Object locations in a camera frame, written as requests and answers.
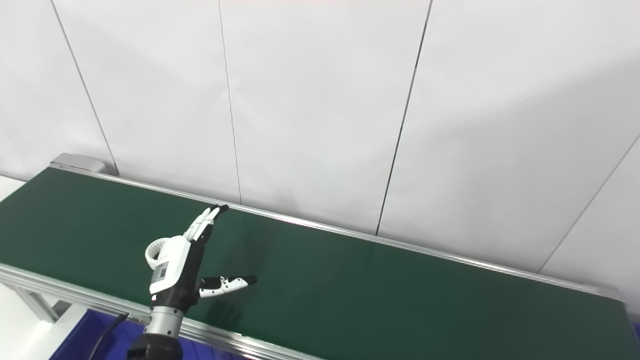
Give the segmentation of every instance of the green conveyor belt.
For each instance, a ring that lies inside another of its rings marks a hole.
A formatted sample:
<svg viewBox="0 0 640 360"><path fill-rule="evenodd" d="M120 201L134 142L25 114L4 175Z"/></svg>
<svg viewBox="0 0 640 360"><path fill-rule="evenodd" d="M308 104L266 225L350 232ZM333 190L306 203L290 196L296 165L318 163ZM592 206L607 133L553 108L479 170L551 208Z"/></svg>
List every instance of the green conveyor belt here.
<svg viewBox="0 0 640 360"><path fill-rule="evenodd" d="M147 304L146 246L206 205L47 168L0 202L0 263ZM246 274L188 317L328 360L640 358L617 300L230 210L200 275Z"/></svg>

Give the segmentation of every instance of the label sticker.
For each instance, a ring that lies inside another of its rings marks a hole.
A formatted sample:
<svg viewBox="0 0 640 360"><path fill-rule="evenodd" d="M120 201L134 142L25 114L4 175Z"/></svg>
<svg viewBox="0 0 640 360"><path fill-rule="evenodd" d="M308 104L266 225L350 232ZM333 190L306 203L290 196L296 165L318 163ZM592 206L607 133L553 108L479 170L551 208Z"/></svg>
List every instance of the label sticker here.
<svg viewBox="0 0 640 360"><path fill-rule="evenodd" d="M169 267L169 262L165 262L165 263L161 263L160 265L156 266L156 268L154 269L154 274L151 275L151 283L153 284L154 282L158 282L160 280L164 280L164 277L166 276L166 268Z"/></svg>

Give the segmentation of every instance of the white wall panel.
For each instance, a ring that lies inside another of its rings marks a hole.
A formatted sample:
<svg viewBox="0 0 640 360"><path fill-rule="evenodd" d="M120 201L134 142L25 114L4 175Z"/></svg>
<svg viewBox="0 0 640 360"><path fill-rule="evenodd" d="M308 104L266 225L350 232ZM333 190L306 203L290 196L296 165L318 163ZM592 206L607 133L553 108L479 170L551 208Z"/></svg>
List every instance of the white wall panel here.
<svg viewBox="0 0 640 360"><path fill-rule="evenodd" d="M243 203L375 231L429 1L221 1Z"/></svg>
<svg viewBox="0 0 640 360"><path fill-rule="evenodd" d="M51 3L0 1L0 174L27 180L62 152L112 166Z"/></svg>
<svg viewBox="0 0 640 360"><path fill-rule="evenodd" d="M121 175L237 202L217 1L55 4Z"/></svg>
<svg viewBox="0 0 640 360"><path fill-rule="evenodd" d="M640 316L640 145L636 144L541 273L617 288Z"/></svg>
<svg viewBox="0 0 640 360"><path fill-rule="evenodd" d="M638 13L435 0L380 234L538 271L640 131Z"/></svg>

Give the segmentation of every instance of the robotic hand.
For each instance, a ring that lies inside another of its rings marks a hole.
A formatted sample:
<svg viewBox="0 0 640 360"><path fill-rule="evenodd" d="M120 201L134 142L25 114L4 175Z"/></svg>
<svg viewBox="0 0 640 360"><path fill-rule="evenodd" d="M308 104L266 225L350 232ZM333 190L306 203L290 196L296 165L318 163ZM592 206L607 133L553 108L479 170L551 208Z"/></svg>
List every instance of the robotic hand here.
<svg viewBox="0 0 640 360"><path fill-rule="evenodd" d="M183 235L161 238L147 247L145 258L154 271L149 286L151 321L131 343L128 360L181 360L178 333L187 310L201 297L223 295L257 281L252 275L197 279L213 223L227 209L227 205L211 206Z"/></svg>

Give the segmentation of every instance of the aluminum leg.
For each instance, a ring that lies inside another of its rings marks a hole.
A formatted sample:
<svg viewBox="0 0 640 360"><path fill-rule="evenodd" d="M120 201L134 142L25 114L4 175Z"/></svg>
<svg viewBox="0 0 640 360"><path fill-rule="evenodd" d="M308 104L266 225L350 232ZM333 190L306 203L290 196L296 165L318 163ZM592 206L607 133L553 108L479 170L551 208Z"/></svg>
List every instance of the aluminum leg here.
<svg viewBox="0 0 640 360"><path fill-rule="evenodd" d="M58 301L55 305L50 306L39 293L18 286L9 285L9 287L18 294L20 299L22 299L42 321L50 323L58 321L62 314L71 306L71 304L64 301Z"/></svg>

